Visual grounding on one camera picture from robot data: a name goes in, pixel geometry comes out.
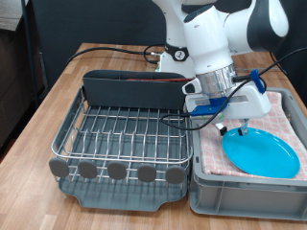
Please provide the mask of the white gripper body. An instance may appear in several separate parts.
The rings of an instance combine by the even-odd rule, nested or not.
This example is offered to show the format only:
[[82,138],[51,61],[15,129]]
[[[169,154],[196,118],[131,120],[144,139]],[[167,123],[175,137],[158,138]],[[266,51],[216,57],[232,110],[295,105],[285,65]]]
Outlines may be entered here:
[[[185,98],[186,109],[194,123],[209,121],[222,104],[218,99],[209,99],[205,94],[190,94]],[[270,110],[271,103],[267,94],[260,93],[253,85],[246,85],[229,99],[212,123],[221,123],[229,119],[262,118]]]

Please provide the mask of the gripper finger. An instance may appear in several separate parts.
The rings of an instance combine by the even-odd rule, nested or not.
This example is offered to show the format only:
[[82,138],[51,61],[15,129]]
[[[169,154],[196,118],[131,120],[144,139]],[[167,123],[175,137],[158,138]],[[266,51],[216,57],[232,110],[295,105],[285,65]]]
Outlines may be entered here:
[[224,136],[227,133],[227,127],[222,123],[215,124],[216,129],[220,132],[221,136]]
[[240,136],[248,134],[248,119],[240,119],[240,127],[238,128],[238,133]]

